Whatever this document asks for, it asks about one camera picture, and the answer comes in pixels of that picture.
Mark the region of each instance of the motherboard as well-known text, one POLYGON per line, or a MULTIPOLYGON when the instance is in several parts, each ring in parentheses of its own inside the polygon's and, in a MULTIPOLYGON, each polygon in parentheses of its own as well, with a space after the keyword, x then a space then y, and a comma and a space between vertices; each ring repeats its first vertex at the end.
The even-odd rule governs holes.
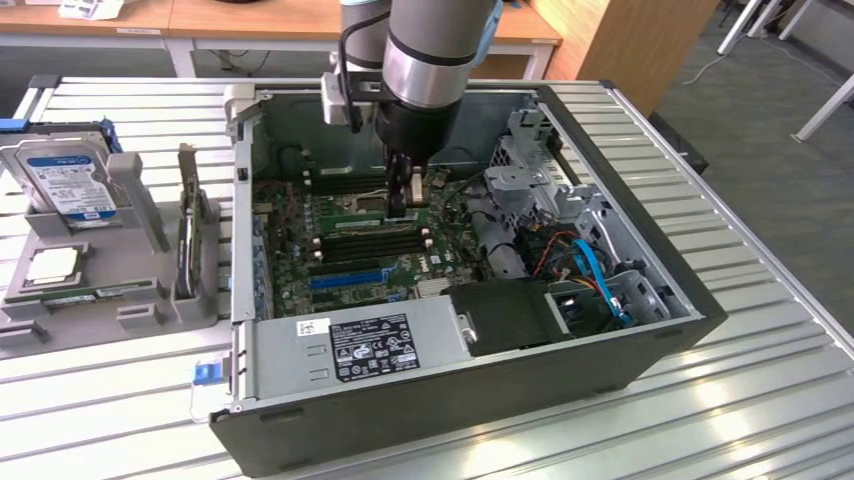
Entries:
POLYGON ((383 177, 342 181, 306 172, 302 181, 257 182, 257 279, 273 300, 273 312, 258 302, 262 316, 425 298, 492 278, 465 182, 430 171, 423 206, 399 219, 386 218, 383 177))

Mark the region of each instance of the blue latch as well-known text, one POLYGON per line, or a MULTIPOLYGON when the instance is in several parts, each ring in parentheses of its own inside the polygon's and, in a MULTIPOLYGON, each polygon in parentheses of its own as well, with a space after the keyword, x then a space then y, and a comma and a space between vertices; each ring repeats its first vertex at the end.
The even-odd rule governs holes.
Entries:
POLYGON ((201 363, 197 365, 195 375, 193 378, 194 385, 214 385, 226 381, 223 375, 223 364, 218 363, 201 363))
POLYGON ((0 118, 0 132, 22 133, 28 126, 30 120, 26 118, 0 118))

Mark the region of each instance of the workbench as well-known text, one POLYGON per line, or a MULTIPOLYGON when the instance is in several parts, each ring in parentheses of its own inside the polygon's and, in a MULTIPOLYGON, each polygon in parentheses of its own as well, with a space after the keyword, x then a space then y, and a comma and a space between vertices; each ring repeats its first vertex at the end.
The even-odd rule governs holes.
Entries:
MULTIPOLYGON (((194 51, 331 52, 341 23, 338 0, 139 0, 117 20, 105 21, 63 19, 54 6, 16 6, 0 10, 0 46, 166 50, 177 76, 197 77, 194 51)), ((490 54, 528 59, 521 69, 510 69, 516 78, 544 78, 560 44, 561 36, 528 3, 505 6, 490 54)), ((482 77, 502 76, 505 69, 496 70, 482 77)))
MULTIPOLYGON (((225 206, 223 319, 234 177, 227 81, 63 78, 55 89, 31 89, 16 112, 35 121, 110 118, 126 150, 141 152, 143 180, 161 204, 178 198, 179 143, 202 150, 203 186, 225 206)), ((273 478, 814 479, 850 472, 852 337, 624 95, 597 82, 553 86, 729 320, 622 391, 273 478)), ((573 153, 564 154, 590 181, 573 153)), ((6 285, 27 233, 27 202, 8 176, 0 194, 6 285)), ((230 342, 222 321, 206 330, 0 362, 0 478, 242 478, 189 411, 194 364, 230 342)))

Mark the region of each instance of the desk leg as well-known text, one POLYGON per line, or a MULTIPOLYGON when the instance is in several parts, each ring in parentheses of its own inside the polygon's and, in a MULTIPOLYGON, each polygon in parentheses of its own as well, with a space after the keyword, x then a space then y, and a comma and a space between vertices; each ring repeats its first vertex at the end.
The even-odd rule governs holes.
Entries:
POLYGON ((738 20, 736 20, 736 25, 733 25, 730 33, 726 34, 726 38, 724 39, 724 42, 721 42, 721 46, 718 47, 718 55, 726 55, 728 53, 730 53, 730 50, 733 50, 736 40, 742 34, 742 28, 745 28, 753 12, 756 12, 757 8, 760 8, 761 1, 762 0, 750 0, 750 3, 745 6, 745 10, 740 15, 738 20))
POLYGON ((750 27, 750 31, 748 32, 748 36, 750 38, 757 38, 762 33, 762 27, 765 27, 765 24, 772 20, 772 18, 774 18, 772 17, 772 15, 777 14, 777 12, 780 11, 777 7, 780 7, 781 1, 782 0, 769 1, 768 7, 765 7, 765 10, 762 10, 762 14, 760 15, 760 18, 757 18, 757 21, 754 22, 753 27, 750 27))
POLYGON ((784 31, 780 34, 781 40, 786 40, 789 38, 789 35, 792 35, 792 31, 796 28, 796 24, 801 21, 801 17, 804 16, 806 9, 810 8, 813 1, 814 0, 806 0, 804 2, 804 5, 801 5, 801 10, 798 10, 798 13, 796 13, 796 16, 792 17, 792 20, 789 20, 789 25, 786 25, 786 28, 784 28, 784 31))
POLYGON ((173 58, 175 76, 181 78, 197 78, 197 67, 193 63, 194 43, 190 38, 165 38, 166 49, 173 58))
POLYGON ((845 103, 845 101, 849 99, 849 97, 852 97, 853 94, 854 75, 852 75, 852 78, 849 78, 848 82, 845 82, 845 85, 840 87, 840 90, 837 90, 837 93, 833 94, 830 100, 828 100, 825 105, 822 105, 822 108, 818 109, 818 112, 816 112, 816 115, 813 115, 810 121, 806 122, 806 125, 804 125, 801 131, 796 133, 796 140, 801 140, 804 142, 810 138, 810 136, 816 133, 816 130, 818 130, 818 127, 822 126, 830 115, 833 115, 833 112, 837 111, 837 108, 840 108, 840 106, 845 103))
POLYGON ((529 64, 525 67, 525 80, 542 80, 546 76, 546 68, 549 68, 549 60, 556 46, 548 43, 534 46, 534 53, 529 57, 529 64))

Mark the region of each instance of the gray floor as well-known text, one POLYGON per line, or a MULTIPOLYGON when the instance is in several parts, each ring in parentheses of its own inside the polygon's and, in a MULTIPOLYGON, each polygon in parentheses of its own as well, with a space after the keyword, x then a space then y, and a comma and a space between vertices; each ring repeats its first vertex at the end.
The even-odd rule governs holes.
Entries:
MULTIPOLYGON (((854 331, 854 110, 844 108, 798 144, 798 130, 837 86, 764 41, 745 39, 694 85, 682 85, 717 58, 725 34, 710 23, 660 113, 706 156, 705 175, 738 215, 784 260, 836 317, 854 331)), ((800 58, 797 49, 777 41, 800 58)), ((247 70, 261 52, 237 62, 247 70)), ((202 76, 231 76, 219 60, 197 54, 202 76)), ((171 76, 165 52, 2 48, 0 115, 15 110, 30 77, 171 76)), ((326 55, 274 53, 257 76, 315 77, 326 55)))

